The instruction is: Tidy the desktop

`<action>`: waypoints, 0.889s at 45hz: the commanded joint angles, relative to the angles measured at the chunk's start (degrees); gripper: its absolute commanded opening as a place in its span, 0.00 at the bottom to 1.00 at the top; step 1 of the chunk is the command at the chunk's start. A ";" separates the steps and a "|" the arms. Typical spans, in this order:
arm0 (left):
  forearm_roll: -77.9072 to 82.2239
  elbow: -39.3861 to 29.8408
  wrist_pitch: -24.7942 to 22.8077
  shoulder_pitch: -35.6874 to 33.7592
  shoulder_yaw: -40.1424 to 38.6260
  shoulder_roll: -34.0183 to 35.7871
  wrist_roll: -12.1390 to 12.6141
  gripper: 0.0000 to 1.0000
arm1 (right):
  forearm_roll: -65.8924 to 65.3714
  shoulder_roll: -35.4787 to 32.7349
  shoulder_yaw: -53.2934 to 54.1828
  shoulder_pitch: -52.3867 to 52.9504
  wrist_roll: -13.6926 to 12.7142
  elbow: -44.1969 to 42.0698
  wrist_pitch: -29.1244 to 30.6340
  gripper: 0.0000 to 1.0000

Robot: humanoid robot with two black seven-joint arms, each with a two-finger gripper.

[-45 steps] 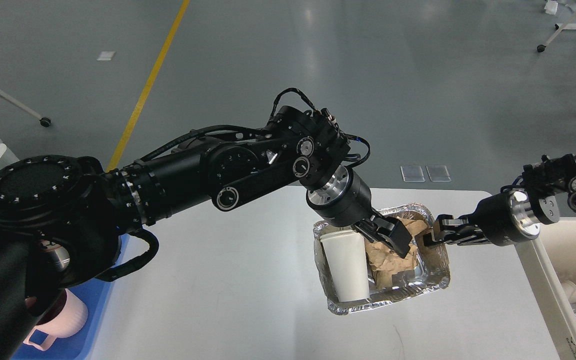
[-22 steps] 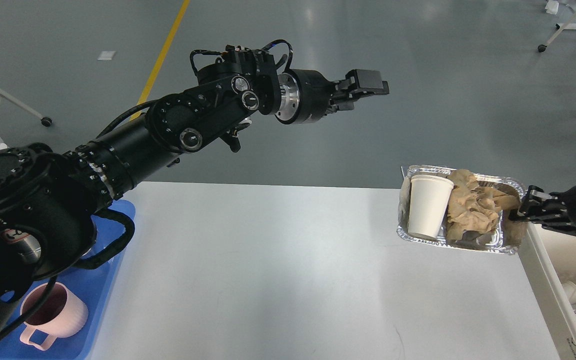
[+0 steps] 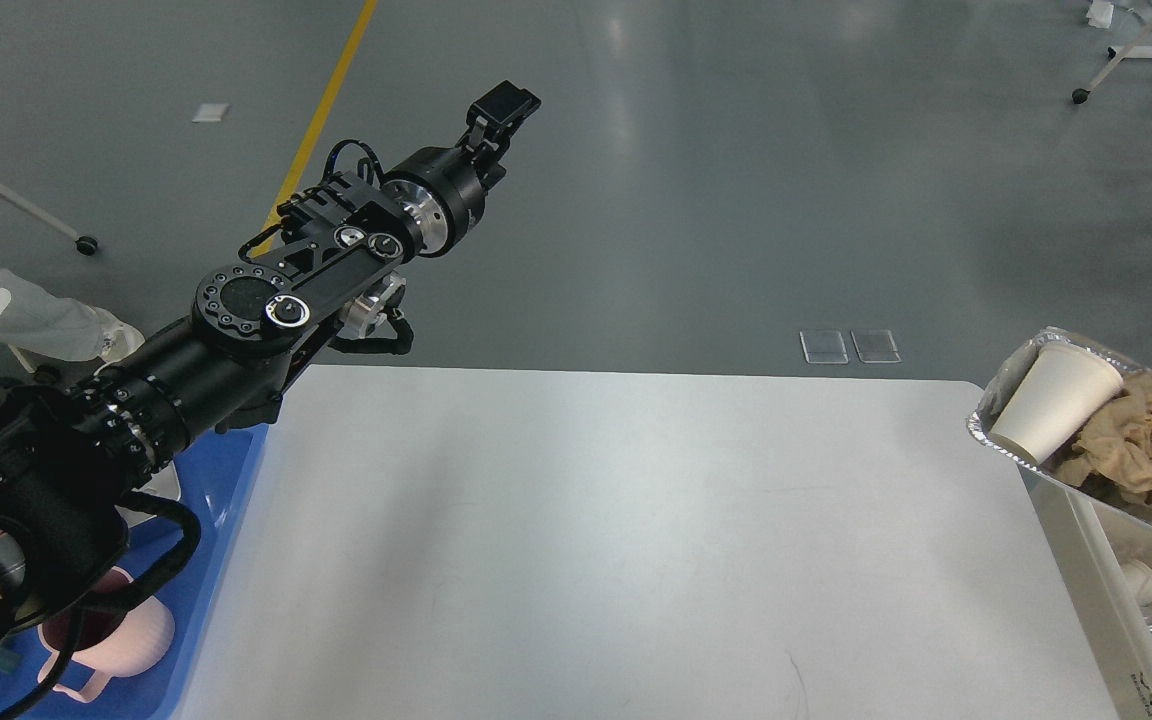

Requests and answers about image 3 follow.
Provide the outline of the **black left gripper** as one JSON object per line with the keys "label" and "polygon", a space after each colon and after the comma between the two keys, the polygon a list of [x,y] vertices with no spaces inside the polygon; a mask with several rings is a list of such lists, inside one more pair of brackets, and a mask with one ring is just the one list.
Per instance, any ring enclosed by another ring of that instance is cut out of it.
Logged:
{"label": "black left gripper", "polygon": [[397,200],[419,232],[417,255],[447,255],[480,222],[486,196],[506,177],[506,168],[492,152],[475,151],[503,151],[540,108],[539,96],[499,82],[468,106],[467,147],[420,149],[384,174],[381,190]]}

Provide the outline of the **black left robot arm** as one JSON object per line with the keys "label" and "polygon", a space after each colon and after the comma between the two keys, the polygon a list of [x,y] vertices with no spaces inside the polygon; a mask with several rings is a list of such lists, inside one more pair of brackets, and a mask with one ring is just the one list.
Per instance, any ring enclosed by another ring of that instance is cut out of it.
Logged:
{"label": "black left robot arm", "polygon": [[411,350],[399,266],[442,258],[480,222],[540,105],[500,82],[467,109],[454,145],[389,169],[364,146],[340,170],[334,146],[320,181],[202,279],[189,314],[70,387],[0,384],[0,644],[69,616],[60,659],[1,717],[50,694],[88,616],[137,611],[200,546],[195,511],[146,495],[152,475],[207,430],[273,424],[324,348]]}

